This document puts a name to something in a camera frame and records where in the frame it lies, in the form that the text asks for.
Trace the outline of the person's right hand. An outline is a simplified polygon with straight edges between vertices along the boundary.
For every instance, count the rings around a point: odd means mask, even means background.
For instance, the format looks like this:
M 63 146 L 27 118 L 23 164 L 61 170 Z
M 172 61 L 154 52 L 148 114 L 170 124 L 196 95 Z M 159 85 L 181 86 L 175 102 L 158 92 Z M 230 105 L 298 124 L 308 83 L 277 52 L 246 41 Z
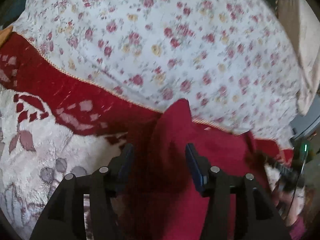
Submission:
M 284 191 L 284 185 L 277 181 L 272 191 L 272 201 L 275 206 L 283 209 L 281 217 L 286 226 L 292 226 L 297 220 L 305 205 L 305 188 L 296 188 L 293 191 Z

